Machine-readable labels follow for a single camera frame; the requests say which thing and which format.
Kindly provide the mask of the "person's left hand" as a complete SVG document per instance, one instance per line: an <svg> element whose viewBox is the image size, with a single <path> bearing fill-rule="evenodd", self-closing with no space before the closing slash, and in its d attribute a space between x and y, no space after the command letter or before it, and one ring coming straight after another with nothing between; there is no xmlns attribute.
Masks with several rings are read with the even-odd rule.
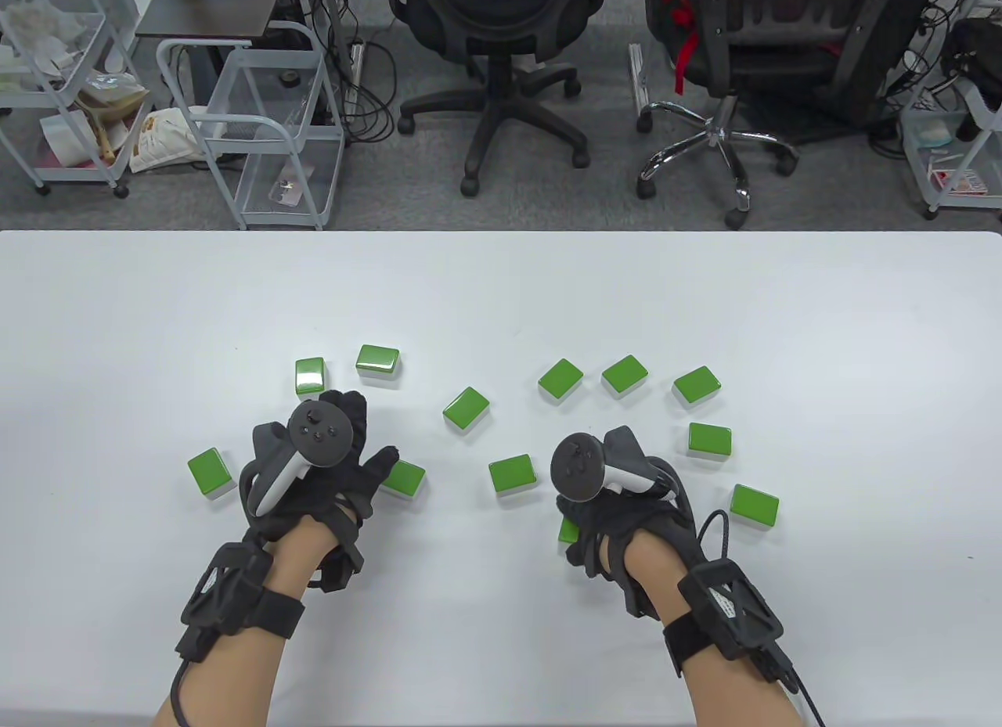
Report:
<svg viewBox="0 0 1002 727"><path fill-rule="evenodd" d="M400 462L386 445L362 459L368 433L368 404L362 392L328 390L302 401L286 424L253 429L254 458L239 479L240 501L250 533L262 542L285 538L304 517L337 539L316 569L311 588L346 587L364 566L357 548L362 524L373 515L373 496Z"/></svg>

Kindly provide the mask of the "person's right hand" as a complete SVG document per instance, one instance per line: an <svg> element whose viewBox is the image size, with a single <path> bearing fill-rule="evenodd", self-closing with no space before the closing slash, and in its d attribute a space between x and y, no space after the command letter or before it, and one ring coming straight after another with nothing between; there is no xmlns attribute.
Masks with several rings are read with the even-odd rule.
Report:
<svg viewBox="0 0 1002 727"><path fill-rule="evenodd" d="M706 561L690 511L608 490L581 504L557 497L556 506L579 529L567 561L622 588L631 616L669 626L690 612L679 582Z"/></svg>

